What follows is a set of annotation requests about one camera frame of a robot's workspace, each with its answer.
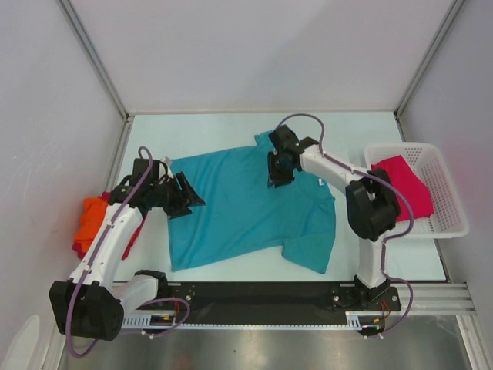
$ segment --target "orange cloth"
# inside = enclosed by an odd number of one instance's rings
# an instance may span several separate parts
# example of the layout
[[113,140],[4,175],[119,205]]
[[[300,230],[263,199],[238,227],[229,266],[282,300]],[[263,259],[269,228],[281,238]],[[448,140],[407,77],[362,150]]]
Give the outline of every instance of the orange cloth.
[[105,219],[108,204],[101,198],[85,198],[84,214],[80,217],[80,228],[74,241],[80,243],[82,252],[86,253],[96,237]]

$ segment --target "white plastic laundry basket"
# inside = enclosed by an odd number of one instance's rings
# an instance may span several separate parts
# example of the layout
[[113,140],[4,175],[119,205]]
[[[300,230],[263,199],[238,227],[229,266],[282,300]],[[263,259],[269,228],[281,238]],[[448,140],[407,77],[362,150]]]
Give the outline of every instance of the white plastic laundry basket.
[[[370,145],[364,151],[367,167],[393,156],[402,155],[409,166],[428,187],[434,214],[414,222],[409,238],[461,237],[469,232],[461,201],[440,150],[430,144],[389,143]],[[409,221],[398,222],[395,231],[405,230]]]

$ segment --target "blue t-shirt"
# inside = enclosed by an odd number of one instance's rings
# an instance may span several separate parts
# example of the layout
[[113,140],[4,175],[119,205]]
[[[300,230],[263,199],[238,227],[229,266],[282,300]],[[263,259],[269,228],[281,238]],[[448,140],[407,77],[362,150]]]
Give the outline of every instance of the blue t-shirt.
[[295,171],[289,185],[268,188],[268,133],[257,145],[173,161],[206,201],[169,220],[173,271],[283,245],[283,257],[325,273],[335,238],[334,198],[318,177]]

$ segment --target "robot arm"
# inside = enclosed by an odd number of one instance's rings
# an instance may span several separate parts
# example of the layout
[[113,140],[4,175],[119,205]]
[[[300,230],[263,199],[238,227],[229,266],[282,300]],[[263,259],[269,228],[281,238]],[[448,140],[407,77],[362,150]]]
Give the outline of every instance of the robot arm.
[[[268,154],[269,185],[278,187],[291,183],[296,169],[326,180],[346,196],[349,225],[360,238],[360,264],[355,283],[368,290],[370,299],[377,297],[389,286],[381,269],[382,241],[395,227],[401,212],[395,194],[358,175],[366,173],[366,169],[333,156],[330,157],[333,160],[327,160],[316,140],[298,140],[287,126],[278,127],[269,138],[275,148]],[[384,170],[368,173],[390,183]]]
[[126,246],[147,212],[161,207],[175,218],[191,214],[191,206],[205,204],[185,175],[173,176],[164,162],[154,160],[140,181],[148,165],[149,160],[135,159],[132,175],[111,192],[105,219],[84,259],[67,281],[53,283],[49,297],[60,333],[65,334],[65,324],[71,320],[74,336],[113,340],[126,315],[147,301],[169,295],[166,275],[157,271],[137,271],[131,281],[112,288]]

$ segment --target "shiny floor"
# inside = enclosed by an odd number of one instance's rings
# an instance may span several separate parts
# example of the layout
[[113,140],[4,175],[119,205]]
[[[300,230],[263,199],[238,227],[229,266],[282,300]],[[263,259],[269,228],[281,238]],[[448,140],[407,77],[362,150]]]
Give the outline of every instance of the shiny floor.
[[384,340],[347,331],[178,330],[150,341],[126,335],[59,370],[471,369],[454,316],[411,317]]

